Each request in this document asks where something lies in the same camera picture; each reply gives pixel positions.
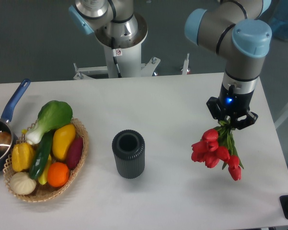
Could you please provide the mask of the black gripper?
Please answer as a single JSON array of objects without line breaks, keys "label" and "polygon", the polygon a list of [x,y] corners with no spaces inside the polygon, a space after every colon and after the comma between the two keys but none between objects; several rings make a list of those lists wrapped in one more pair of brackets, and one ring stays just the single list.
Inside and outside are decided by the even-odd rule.
[{"label": "black gripper", "polygon": [[249,111],[252,92],[247,94],[229,94],[222,85],[218,98],[210,97],[206,102],[208,110],[215,120],[226,120],[226,117],[235,118],[233,127],[242,130],[254,125],[258,115]]}]

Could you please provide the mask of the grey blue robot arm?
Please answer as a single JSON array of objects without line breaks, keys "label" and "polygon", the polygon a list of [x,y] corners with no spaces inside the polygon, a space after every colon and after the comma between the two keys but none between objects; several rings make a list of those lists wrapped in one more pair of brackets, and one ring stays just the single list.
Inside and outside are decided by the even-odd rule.
[{"label": "grey blue robot arm", "polygon": [[[220,94],[207,107],[218,121],[244,129],[257,114],[250,110],[251,98],[269,52],[272,30],[259,16],[268,0],[222,0],[214,11],[194,10],[184,26],[185,37],[223,57],[227,63]],[[95,34],[104,47],[108,76],[151,76],[152,63],[141,63],[141,45],[147,24],[131,0],[77,0],[69,7],[70,17],[85,34]]]}]

